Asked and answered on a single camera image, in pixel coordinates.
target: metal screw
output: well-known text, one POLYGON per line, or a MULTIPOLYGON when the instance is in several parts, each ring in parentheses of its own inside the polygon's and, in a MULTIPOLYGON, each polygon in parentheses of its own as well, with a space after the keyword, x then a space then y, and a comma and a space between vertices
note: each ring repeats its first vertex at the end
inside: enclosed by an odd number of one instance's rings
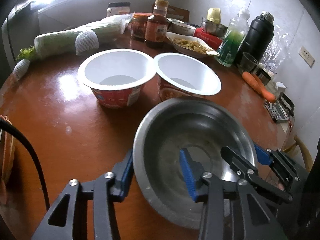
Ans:
POLYGON ((245 185, 248 184, 248 182, 247 182, 245 179, 240 179, 240 180, 238 181, 238 184, 241 185, 241 186, 245 186, 245 185))
POLYGON ((72 180, 69 181, 69 185, 70 185, 70 186, 75 186, 75 185, 77 185, 78 183, 79 183, 79 181, 78 181, 77 179, 72 179, 72 180))
POLYGON ((211 178, 212 177, 212 173, 211 172, 208 172, 208 171, 206 171, 206 172, 204 172, 203 174, 202 174, 202 177, 203 178, 211 178))
POLYGON ((104 174, 104 177, 106 179, 111 179, 114 176, 113 172, 107 172, 106 174, 104 174))

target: electrical outlet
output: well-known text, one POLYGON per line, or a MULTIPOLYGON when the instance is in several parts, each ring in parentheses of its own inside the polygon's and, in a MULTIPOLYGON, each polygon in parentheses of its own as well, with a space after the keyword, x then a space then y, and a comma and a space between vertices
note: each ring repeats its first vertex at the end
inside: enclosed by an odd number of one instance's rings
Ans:
POLYGON ((310 67, 312 67, 315 59, 311 56, 311 54, 306 50, 305 47, 301 47, 299 54, 305 60, 305 62, 307 62, 310 67))

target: black water bottle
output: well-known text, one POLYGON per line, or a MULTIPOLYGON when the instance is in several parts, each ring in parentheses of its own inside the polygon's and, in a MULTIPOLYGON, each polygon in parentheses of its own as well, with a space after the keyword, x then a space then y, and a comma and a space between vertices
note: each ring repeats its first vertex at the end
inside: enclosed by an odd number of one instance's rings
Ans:
POLYGON ((260 62, 264 52, 266 51, 270 41, 273 38, 273 16, 263 11, 257 16, 250 25, 249 32, 240 46, 234 64, 240 64, 243 53, 248 52, 260 62))

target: black cable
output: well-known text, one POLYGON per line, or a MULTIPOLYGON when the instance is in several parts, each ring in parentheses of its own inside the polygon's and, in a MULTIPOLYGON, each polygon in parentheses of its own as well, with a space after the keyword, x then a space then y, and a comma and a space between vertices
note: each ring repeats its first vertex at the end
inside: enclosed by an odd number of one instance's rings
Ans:
POLYGON ((9 46, 10 46, 11 54, 12 54, 14 62, 16 63, 16 58, 14 56, 14 52, 13 52, 13 48, 12 48, 12 44, 11 44, 10 33, 9 33, 9 15, 7 16, 7 34, 8 34, 8 40, 9 40, 9 46))
POLYGON ((13 125, 9 124, 7 121, 3 120, 2 118, 0 118, 0 129, 10 133, 28 150, 28 152, 33 160, 33 163, 36 166, 36 170, 38 172, 40 184, 42 187, 42 192, 44 195, 45 208, 48 211, 50 208, 48 190, 47 190, 47 186, 45 184, 44 174, 43 174, 43 171, 41 168, 41 164, 40 164, 40 161, 38 159, 38 156, 37 156, 35 150, 33 149, 32 145, 30 144, 28 139, 17 128, 15 128, 13 125))

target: wooden table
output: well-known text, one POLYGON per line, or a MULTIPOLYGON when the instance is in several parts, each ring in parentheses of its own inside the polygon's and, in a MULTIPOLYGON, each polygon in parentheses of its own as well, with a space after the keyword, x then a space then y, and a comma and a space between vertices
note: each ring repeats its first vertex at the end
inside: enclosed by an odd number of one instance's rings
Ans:
MULTIPOLYGON (((168 44, 159 50, 147 48, 128 35, 122 35, 115 47, 140 50, 152 57, 173 51, 168 44)), ((84 59, 62 55, 32 63, 23 79, 16 82, 11 75, 0 90, 0 114, 9 116, 37 152, 50 203, 70 179, 85 182, 110 171, 132 147, 145 114, 160 103, 154 77, 133 106, 118 110, 101 107, 91 90, 77 80, 84 59)), ((226 68, 212 57, 203 62, 222 83, 221 92, 208 99, 228 109, 262 147, 282 147, 284 130, 272 121, 263 99, 237 69, 226 68)), ((267 173, 268 169, 260 168, 262 177, 267 173)), ((19 143, 8 192, 8 203, 0 206, 0 214, 18 240, 30 239, 45 214, 45 205, 31 157, 19 143)), ((89 239, 93 239, 92 203, 88 208, 89 239)), ((144 199, 135 178, 128 197, 115 208, 123 240, 197 239, 198 231, 176 226, 158 215, 144 199)))

